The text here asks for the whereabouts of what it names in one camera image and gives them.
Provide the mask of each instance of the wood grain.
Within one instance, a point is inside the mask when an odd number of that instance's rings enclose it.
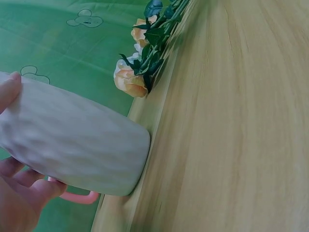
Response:
[[[105,231],[307,232],[309,1],[194,2],[132,220],[117,201]]]

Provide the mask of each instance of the green leaf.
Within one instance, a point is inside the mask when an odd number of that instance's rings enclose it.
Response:
[[[133,26],[133,28],[139,28],[139,29],[142,29],[142,30],[148,30],[150,28],[150,24],[149,25],[147,25],[147,24],[137,25],[137,26]]]
[[[171,19],[173,18],[175,14],[175,11],[173,10],[172,6],[168,6],[168,8],[166,8],[166,10],[164,11],[164,16],[167,18],[167,19]]]
[[[148,73],[145,73],[143,75],[144,83],[146,85],[146,88],[148,90],[148,93],[150,93],[152,86],[151,86],[151,80],[150,80],[150,75]]]
[[[162,38],[164,38],[164,28],[155,28],[147,31],[145,34],[146,39],[152,46],[156,46]]]
[[[163,3],[161,0],[151,0],[145,8],[144,15],[146,18],[150,18],[160,13],[162,8]]]
[[[134,65],[131,64],[131,63],[128,61],[128,59],[126,58],[126,56],[125,56],[124,54],[120,54],[120,55],[121,55],[122,59],[125,61],[126,65],[127,65],[127,66],[130,66],[132,69],[134,69]]]
[[[147,68],[146,68],[146,69],[144,69],[144,70],[140,70],[140,72],[138,73],[138,75],[142,75],[142,74],[144,74],[144,73],[148,72],[148,69],[149,69],[149,65],[147,66]]]
[[[146,25],[149,27],[151,26],[151,23],[149,22],[149,19],[147,17],[146,17]]]
[[[155,74],[155,72],[160,68],[163,64],[164,59],[160,59],[149,66],[148,73],[149,75]]]
[[[134,69],[134,75],[139,75],[139,73],[140,73],[140,70],[139,69]]]
[[[158,52],[154,53],[153,57],[151,58],[150,65],[157,62],[160,59],[160,54]]]
[[[151,44],[148,44],[143,48],[143,51],[141,52],[141,62],[142,63],[147,59],[150,48],[151,48]]]
[[[140,69],[140,61],[138,59],[135,59],[133,61],[133,64],[134,64],[134,69]]]

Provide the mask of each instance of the textured mug surface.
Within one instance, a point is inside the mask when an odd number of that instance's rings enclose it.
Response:
[[[0,72],[0,84],[8,79]],[[0,146],[68,185],[125,196],[139,180],[150,136],[127,117],[66,90],[22,78],[0,115]]]

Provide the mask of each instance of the flower stem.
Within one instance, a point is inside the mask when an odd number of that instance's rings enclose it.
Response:
[[[150,26],[150,29],[153,29],[153,28],[156,28],[158,26],[158,24],[164,19],[164,14],[161,15],[155,23],[153,23],[151,26]]]
[[[151,51],[151,53],[149,54],[149,56],[147,57],[147,59],[145,60],[145,62],[141,65],[140,70],[144,70],[147,68],[148,63],[150,62],[150,60],[152,59],[153,55],[157,52],[158,49],[158,45],[156,45],[153,50]]]

